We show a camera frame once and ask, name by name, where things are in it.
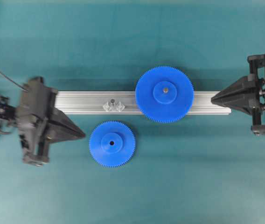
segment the small blue gear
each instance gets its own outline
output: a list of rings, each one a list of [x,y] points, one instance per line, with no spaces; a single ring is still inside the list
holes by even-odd
[[[89,141],[92,157],[105,167],[118,167],[127,163],[135,147],[133,132],[118,121],[107,121],[97,126]]]
[[[194,88],[178,69],[161,66],[146,72],[136,86],[136,102],[149,119],[172,123],[183,118],[194,100]]]

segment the teal table surface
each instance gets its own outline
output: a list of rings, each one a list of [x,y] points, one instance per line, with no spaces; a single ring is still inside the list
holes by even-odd
[[[134,90],[155,66],[184,71],[196,91],[222,90],[265,53],[265,0],[0,0],[0,70],[59,90]],[[0,77],[16,106],[20,90]],[[251,117],[71,115],[86,138],[23,164],[17,130],[0,136],[0,224],[265,224],[265,137]],[[92,130],[119,120],[137,147],[98,165]]]

